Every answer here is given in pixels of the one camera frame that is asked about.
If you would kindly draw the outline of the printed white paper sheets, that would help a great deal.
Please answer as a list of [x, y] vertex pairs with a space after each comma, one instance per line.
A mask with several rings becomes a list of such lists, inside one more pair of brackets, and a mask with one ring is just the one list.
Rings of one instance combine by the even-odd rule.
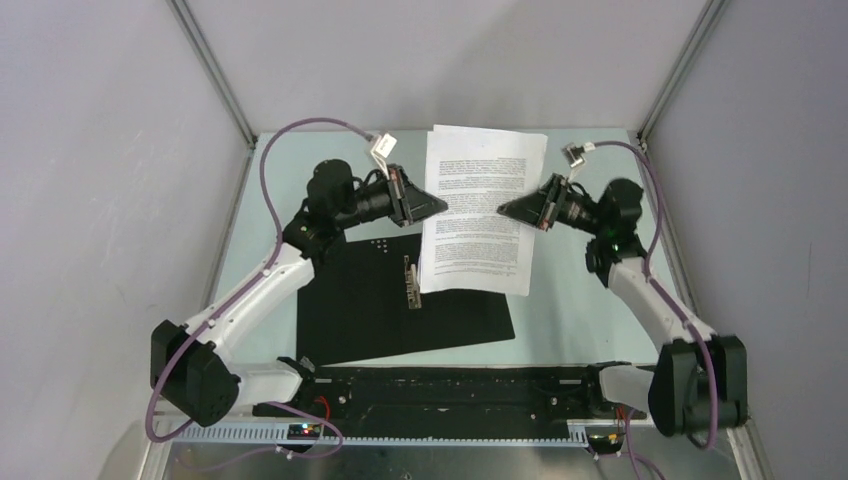
[[497, 210], [538, 187], [547, 143], [544, 134], [508, 130], [436, 125], [428, 132], [425, 189], [448, 209], [423, 226], [422, 292], [528, 295], [535, 235]]

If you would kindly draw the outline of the red and black folder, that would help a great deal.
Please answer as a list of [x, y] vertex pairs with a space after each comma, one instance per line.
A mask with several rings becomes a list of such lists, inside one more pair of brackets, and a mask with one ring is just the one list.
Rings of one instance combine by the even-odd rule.
[[512, 340], [505, 295], [421, 294], [418, 234], [346, 244], [297, 296], [296, 355], [315, 365]]

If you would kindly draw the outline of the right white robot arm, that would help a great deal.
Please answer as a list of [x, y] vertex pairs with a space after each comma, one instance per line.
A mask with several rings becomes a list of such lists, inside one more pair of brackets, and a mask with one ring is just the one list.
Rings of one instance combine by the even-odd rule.
[[651, 370], [622, 362], [591, 366], [593, 383], [581, 392], [588, 414], [606, 418], [629, 406], [648, 414], [666, 437], [742, 427], [749, 419], [746, 347], [700, 320], [647, 267], [636, 232], [642, 197], [637, 183], [617, 178], [594, 200], [554, 174], [497, 212], [539, 231], [561, 223], [590, 234], [588, 271], [628, 307], [658, 352]]

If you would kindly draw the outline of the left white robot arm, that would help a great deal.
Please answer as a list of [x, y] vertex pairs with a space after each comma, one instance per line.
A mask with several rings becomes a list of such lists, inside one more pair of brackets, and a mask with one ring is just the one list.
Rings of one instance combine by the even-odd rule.
[[306, 197], [269, 255], [228, 294], [181, 325], [160, 323], [151, 335], [151, 385], [193, 424], [209, 427], [233, 408], [278, 402], [292, 416], [316, 403], [307, 369], [288, 357], [238, 365], [235, 349], [283, 300], [310, 283], [346, 243], [349, 228], [382, 218], [399, 227], [448, 209], [414, 185], [404, 169], [358, 183], [348, 163], [326, 160], [313, 170]]

